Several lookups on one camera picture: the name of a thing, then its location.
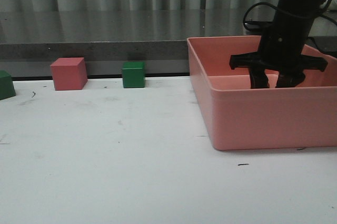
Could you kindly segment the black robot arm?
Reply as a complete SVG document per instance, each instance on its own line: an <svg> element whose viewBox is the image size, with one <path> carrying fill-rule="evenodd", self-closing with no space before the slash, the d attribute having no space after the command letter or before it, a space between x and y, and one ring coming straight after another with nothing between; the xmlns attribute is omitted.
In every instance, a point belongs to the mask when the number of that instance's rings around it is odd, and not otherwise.
<svg viewBox="0 0 337 224"><path fill-rule="evenodd" d="M279 73L276 87L295 87L305 80L305 70L325 71L322 57L302 54L305 41L317 17L321 17L331 0L279 0L271 22L257 22L262 36L256 52L232 55L230 67L247 68L251 88L268 88L265 71Z"/></svg>

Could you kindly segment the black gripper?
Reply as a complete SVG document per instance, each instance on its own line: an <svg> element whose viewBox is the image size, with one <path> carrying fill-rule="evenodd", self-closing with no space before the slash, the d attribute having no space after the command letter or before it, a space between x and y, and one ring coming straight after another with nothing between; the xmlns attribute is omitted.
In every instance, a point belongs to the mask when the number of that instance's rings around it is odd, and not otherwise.
<svg viewBox="0 0 337 224"><path fill-rule="evenodd" d="M274 23L261 36L257 51L231 55L230 68L247 68L251 89L269 88L265 70L279 72L276 88L296 87L305 80L305 69L325 71L323 57L303 55L312 23Z"/></svg>

